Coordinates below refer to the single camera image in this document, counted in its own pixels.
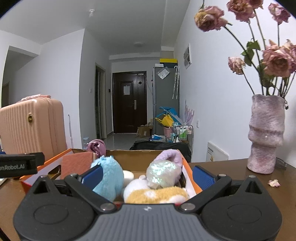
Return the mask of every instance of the black cloth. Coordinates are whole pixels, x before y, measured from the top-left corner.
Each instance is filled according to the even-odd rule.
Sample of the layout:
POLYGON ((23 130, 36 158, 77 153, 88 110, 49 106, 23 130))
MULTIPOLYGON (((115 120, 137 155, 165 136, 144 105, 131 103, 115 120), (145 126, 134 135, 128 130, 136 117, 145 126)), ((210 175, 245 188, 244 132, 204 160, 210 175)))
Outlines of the black cloth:
POLYGON ((130 150, 179 150, 187 162, 191 162, 191 151, 184 142, 157 142, 157 141, 136 141, 130 150))

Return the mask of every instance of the electrical box on wall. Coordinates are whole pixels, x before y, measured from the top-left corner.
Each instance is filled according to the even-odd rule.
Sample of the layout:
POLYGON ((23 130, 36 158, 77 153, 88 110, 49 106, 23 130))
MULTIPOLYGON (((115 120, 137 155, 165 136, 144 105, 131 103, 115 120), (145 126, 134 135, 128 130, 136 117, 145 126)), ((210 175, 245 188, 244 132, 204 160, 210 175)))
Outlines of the electrical box on wall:
POLYGON ((207 143, 207 157, 206 162, 208 161, 227 161, 229 155, 224 151, 213 145, 212 143, 207 143))
POLYGON ((191 62, 191 46, 190 46, 190 44, 186 48, 183 57, 184 57, 184 66, 187 69, 192 63, 191 62))

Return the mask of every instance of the vase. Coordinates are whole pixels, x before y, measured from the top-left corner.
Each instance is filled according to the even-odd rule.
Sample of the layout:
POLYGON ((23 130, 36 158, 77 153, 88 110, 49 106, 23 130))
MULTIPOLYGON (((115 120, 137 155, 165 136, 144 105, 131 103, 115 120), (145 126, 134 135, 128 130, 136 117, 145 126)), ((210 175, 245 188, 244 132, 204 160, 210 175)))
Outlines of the vase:
POLYGON ((249 140, 252 142, 247 167, 253 172, 271 174, 276 148, 283 144, 285 100, 280 96, 253 95, 249 140))

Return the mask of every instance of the pink suitcase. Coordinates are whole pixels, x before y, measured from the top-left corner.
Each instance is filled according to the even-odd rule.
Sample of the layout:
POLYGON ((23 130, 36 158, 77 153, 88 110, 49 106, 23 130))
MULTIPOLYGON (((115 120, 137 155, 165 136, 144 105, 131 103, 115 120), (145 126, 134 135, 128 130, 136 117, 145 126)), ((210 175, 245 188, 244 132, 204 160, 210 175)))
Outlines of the pink suitcase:
POLYGON ((30 99, 0 109, 0 138, 7 154, 43 152, 45 160, 67 149, 63 105, 30 99))

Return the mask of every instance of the purple satin scrunchie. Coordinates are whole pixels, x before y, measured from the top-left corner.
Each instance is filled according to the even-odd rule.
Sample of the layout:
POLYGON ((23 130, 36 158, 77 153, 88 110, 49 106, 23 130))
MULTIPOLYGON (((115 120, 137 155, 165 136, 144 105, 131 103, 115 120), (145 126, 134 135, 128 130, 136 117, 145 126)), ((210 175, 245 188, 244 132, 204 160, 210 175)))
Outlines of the purple satin scrunchie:
POLYGON ((94 152, 97 158, 106 156, 106 146, 102 140, 92 140, 87 146, 87 151, 94 152))

